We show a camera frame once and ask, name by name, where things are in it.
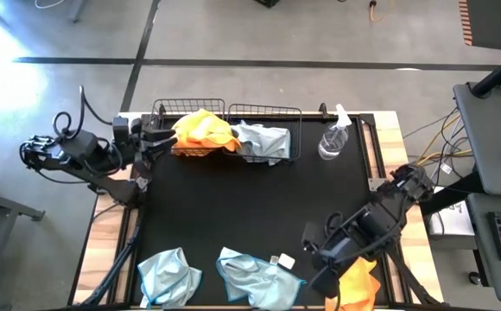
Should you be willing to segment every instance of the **metal wire basket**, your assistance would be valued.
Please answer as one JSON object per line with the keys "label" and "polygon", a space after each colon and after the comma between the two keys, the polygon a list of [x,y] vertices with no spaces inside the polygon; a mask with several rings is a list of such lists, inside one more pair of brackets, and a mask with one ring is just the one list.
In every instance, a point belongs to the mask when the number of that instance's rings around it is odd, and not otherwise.
{"label": "metal wire basket", "polygon": [[244,120],[247,124],[262,124],[264,127],[288,129],[291,142],[289,157],[247,156],[224,150],[224,153],[227,155],[243,157],[247,162],[292,162],[301,155],[302,111],[300,109],[269,105],[230,105],[227,112],[227,123],[230,125],[237,125],[241,123],[241,120]]}
{"label": "metal wire basket", "polygon": [[[153,103],[149,127],[170,129],[180,117],[204,109],[225,120],[225,102],[219,98],[166,98]],[[172,148],[176,156],[206,156],[216,148]]]}

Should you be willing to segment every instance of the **orange cloth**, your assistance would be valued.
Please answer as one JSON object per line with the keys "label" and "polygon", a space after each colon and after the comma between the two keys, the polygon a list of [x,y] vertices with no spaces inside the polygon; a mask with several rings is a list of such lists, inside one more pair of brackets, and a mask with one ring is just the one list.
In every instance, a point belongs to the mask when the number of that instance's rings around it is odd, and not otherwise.
{"label": "orange cloth", "polygon": [[[340,309],[344,311],[372,311],[375,294],[381,284],[370,271],[377,262],[369,262],[359,257],[349,270],[339,279]],[[333,310],[337,297],[326,299],[326,310]]]}
{"label": "orange cloth", "polygon": [[230,125],[215,114],[199,109],[186,115],[172,126],[178,142],[172,147],[175,155],[206,156],[211,148],[226,147],[235,151],[241,143],[231,133]]}

